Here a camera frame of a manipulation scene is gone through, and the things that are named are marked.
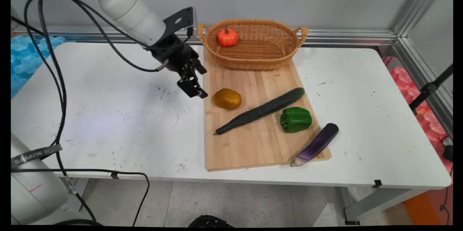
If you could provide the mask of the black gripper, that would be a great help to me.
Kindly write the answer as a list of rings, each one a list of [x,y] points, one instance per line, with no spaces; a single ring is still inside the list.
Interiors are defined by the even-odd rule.
[[[177,35],[169,35],[163,40],[159,40],[152,45],[152,49],[149,51],[162,64],[166,59],[169,60],[166,68],[179,74],[180,79],[177,81],[177,86],[187,96],[190,98],[200,97],[201,99],[208,97],[207,92],[201,88],[196,74],[184,73],[185,65],[192,66],[192,69],[197,70],[201,75],[207,73],[207,70],[201,64],[198,53],[180,40]]]

